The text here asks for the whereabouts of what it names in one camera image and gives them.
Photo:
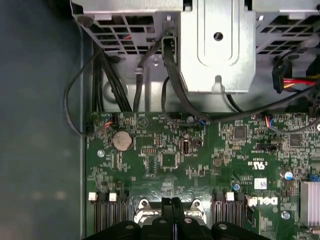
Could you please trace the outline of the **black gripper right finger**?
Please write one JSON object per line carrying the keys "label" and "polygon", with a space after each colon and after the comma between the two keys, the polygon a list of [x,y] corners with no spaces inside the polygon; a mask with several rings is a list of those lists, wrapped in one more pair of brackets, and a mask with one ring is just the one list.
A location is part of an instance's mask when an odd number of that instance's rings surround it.
{"label": "black gripper right finger", "polygon": [[191,217],[186,217],[181,200],[172,199],[174,222],[179,240],[260,240],[261,235],[229,222],[218,222],[211,228]]}

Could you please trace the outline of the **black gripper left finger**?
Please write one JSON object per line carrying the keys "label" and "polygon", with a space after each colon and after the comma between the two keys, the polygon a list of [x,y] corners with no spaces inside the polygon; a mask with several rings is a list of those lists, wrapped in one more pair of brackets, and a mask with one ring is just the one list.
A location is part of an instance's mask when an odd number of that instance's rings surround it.
{"label": "black gripper left finger", "polygon": [[172,200],[163,197],[156,205],[142,199],[133,220],[125,220],[94,233],[87,240],[173,240]]}

